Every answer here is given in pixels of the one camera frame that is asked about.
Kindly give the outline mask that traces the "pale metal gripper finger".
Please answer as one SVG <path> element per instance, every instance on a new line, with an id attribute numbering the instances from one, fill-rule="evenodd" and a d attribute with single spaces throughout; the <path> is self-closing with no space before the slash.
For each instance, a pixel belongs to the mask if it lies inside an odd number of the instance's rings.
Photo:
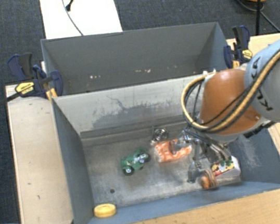
<path id="1" fill-rule="evenodd" d="M 182 136 L 180 138 L 170 140 L 169 145 L 170 145 L 170 151 L 172 155 L 177 154 L 182 149 L 193 148 L 192 140 L 190 140 L 188 136 Z"/>
<path id="2" fill-rule="evenodd" d="M 208 176 L 206 172 L 207 169 L 208 169 L 208 162 L 206 159 L 193 160 L 188 168 L 187 182 L 194 183 L 197 179 Z"/>

